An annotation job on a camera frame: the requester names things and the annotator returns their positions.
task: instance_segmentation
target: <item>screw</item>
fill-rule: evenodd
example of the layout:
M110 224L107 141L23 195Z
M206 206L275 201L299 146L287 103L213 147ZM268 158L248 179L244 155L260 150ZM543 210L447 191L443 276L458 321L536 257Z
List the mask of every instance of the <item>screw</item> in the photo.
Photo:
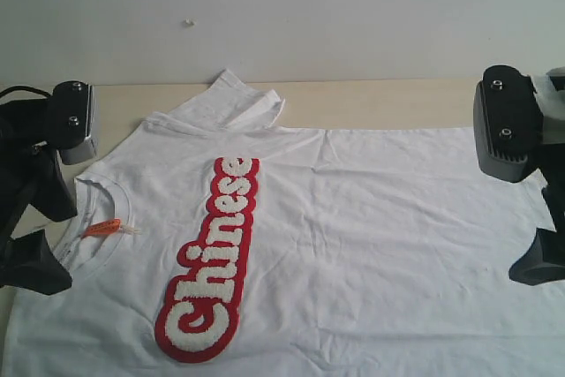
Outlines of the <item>screw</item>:
M497 92L500 92L504 88L504 84L502 84L502 81L500 81L499 79L496 79L491 83L491 88L493 90L496 90Z
M501 132L498 133L498 137L504 140L510 140L512 139L512 130L509 128L503 128Z
M69 117L69 126L70 127L76 127L79 124L80 124L80 121L77 117L75 117L74 115L72 117Z

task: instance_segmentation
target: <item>fabric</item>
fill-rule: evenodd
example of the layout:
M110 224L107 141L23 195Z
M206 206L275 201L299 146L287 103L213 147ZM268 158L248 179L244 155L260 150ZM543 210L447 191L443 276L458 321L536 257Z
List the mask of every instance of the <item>fabric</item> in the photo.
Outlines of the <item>fabric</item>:
M538 177L483 175L468 128L282 108L225 72L79 176L72 288L18 290L3 376L563 375L564 283L508 278L551 228ZM114 218L139 234L80 238Z

